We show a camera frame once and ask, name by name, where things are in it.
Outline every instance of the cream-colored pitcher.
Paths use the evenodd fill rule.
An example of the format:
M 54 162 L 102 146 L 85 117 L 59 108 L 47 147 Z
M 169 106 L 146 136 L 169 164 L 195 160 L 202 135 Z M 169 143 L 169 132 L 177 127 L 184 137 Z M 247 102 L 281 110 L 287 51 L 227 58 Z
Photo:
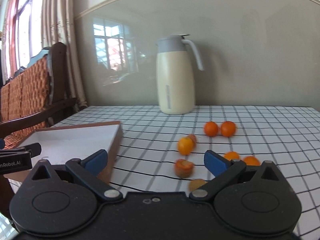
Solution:
M 158 41 L 156 61 L 159 106 L 166 114 L 185 114 L 195 107 L 195 81 L 186 44 L 204 70 L 200 53 L 185 35 L 171 35 Z

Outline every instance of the open box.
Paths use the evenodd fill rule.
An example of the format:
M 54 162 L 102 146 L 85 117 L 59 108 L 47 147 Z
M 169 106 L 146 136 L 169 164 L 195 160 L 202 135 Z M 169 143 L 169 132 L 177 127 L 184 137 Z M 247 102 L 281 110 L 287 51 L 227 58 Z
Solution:
M 83 160 L 104 149 L 108 153 L 108 165 L 97 177 L 109 183 L 122 134 L 120 121 L 43 128 L 34 130 L 15 148 L 40 143 L 41 154 L 31 159 L 33 167 L 41 159 L 47 159 L 52 165 L 65 164 L 72 158 Z M 23 182 L 29 172 L 18 171 L 6 174 L 5 177 Z

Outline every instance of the silver bolt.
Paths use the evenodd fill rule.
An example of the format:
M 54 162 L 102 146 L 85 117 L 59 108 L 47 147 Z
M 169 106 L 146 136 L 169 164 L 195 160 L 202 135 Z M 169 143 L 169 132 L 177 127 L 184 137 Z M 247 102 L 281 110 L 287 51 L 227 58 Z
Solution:
M 117 191 L 116 189 L 108 189 L 103 194 L 105 197 L 116 198 L 116 197 L 119 197 L 120 192 Z
M 147 199 L 142 200 L 142 202 L 145 204 L 151 204 L 151 199 L 147 198 Z
M 152 198 L 151 200 L 152 200 L 153 202 L 159 202 L 159 201 L 161 201 L 161 199 L 158 198 L 158 197 L 154 197 L 154 198 Z
M 196 189 L 196 190 L 194 190 L 192 192 L 192 194 L 193 194 L 194 197 L 201 198 L 201 197 L 207 196 L 208 192 L 206 190 L 204 190 L 204 189 Z

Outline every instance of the jug handle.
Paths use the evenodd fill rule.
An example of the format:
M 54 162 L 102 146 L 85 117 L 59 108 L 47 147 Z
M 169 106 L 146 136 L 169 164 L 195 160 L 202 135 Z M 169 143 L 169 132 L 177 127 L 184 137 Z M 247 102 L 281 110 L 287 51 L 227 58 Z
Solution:
M 196 47 L 196 45 L 193 43 L 193 41 L 190 41 L 190 40 L 183 39 L 181 41 L 182 41 L 183 44 L 188 44 L 188 45 L 191 46 L 191 49 L 192 49 L 192 51 L 193 51 L 193 53 L 195 54 L 195 57 L 196 57 L 198 69 L 203 71 L 204 67 L 203 67 L 203 64 L 202 64 L 202 60 L 201 60 L 201 56 L 200 56 L 199 50 Z

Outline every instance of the table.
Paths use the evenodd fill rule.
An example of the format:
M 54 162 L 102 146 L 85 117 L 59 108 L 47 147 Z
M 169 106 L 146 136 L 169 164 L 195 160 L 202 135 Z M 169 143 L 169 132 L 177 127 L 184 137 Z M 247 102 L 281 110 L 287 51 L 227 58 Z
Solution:
M 124 137 L 111 185 L 128 191 L 185 191 L 191 179 L 213 179 L 204 167 L 208 149 L 219 154 L 236 151 L 272 160 L 287 178 L 302 203 L 295 233 L 304 240 L 320 237 L 320 113 L 311 107 L 197 106 L 191 113 L 167 115 L 159 106 L 90 106 L 55 126 L 120 120 Z M 238 130 L 225 138 L 204 135 L 208 121 L 233 121 Z M 189 156 L 177 152 L 176 142 L 188 134 L 197 136 Z M 179 179 L 173 163 L 186 158 L 195 164 L 188 179 Z

